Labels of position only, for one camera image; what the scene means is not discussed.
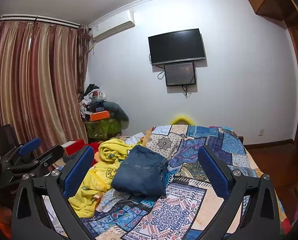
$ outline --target baseboard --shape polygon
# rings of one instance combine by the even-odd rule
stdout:
[[[270,143],[258,143],[258,144],[245,144],[244,147],[247,150],[252,150],[252,149],[261,149],[261,148],[267,148],[267,147],[272,147],[272,146],[278,146],[278,145],[285,145],[285,144],[294,144],[293,139],[288,139],[284,141],[277,141],[277,142],[270,142]]]

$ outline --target metal screw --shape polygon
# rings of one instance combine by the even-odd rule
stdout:
[[[270,176],[268,174],[263,174],[265,180],[270,180]]]
[[[60,174],[60,171],[59,170],[54,170],[54,171],[51,172],[51,176],[53,176],[53,177],[56,177],[59,174]]]
[[[22,176],[22,179],[28,179],[29,177],[30,177],[30,175],[26,173]]]
[[[239,170],[233,170],[232,172],[236,177],[240,177],[241,176],[241,171]]]

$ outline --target wooden floor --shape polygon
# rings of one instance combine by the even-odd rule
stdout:
[[[298,203],[294,186],[298,180],[298,154],[293,144],[261,149],[249,149],[248,152],[263,173],[270,175],[273,186],[290,221]]]

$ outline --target curtain rod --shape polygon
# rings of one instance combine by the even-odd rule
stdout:
[[[44,17],[39,15],[27,15],[27,14],[3,14],[1,21],[37,21],[45,23],[59,24],[71,28],[78,29],[79,24],[68,22],[60,19],[55,19],[51,17]]]

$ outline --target wall outlet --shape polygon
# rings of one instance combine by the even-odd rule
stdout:
[[[264,129],[261,129],[258,133],[258,136],[263,136],[264,135]]]

